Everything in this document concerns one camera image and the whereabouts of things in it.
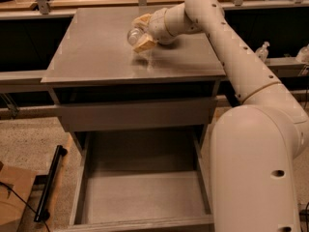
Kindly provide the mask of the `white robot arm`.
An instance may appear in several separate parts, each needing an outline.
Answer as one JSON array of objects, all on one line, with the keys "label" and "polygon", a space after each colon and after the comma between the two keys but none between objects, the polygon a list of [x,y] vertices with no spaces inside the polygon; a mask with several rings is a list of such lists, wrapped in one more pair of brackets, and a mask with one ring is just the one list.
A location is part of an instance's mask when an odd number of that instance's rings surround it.
[{"label": "white robot arm", "polygon": [[225,19],[217,0],[184,0],[135,18],[137,52],[203,32],[239,105],[216,122],[210,145],[215,232],[301,232],[293,160],[309,142],[302,106]]}]

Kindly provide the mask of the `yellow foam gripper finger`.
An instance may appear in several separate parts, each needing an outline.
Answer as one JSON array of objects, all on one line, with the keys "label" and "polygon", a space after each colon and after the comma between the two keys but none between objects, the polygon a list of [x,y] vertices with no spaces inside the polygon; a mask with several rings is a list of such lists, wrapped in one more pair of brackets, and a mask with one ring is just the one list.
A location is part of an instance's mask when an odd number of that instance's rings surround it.
[{"label": "yellow foam gripper finger", "polygon": [[144,34],[137,43],[133,46],[133,50],[136,53],[140,53],[146,50],[149,50],[156,46],[156,41],[149,34]]},{"label": "yellow foam gripper finger", "polygon": [[141,16],[136,17],[132,21],[132,26],[136,28],[145,29],[148,27],[151,17],[152,17],[151,14],[142,14]]}]

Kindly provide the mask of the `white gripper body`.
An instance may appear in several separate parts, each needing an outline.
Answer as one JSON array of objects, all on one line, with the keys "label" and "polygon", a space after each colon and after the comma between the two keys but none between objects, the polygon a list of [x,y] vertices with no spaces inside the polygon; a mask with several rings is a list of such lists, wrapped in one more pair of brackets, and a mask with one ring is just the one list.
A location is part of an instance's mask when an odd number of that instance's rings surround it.
[{"label": "white gripper body", "polygon": [[159,44],[171,44],[175,39],[167,29],[165,23],[166,8],[155,11],[150,18],[148,24],[148,33],[154,38]]}]

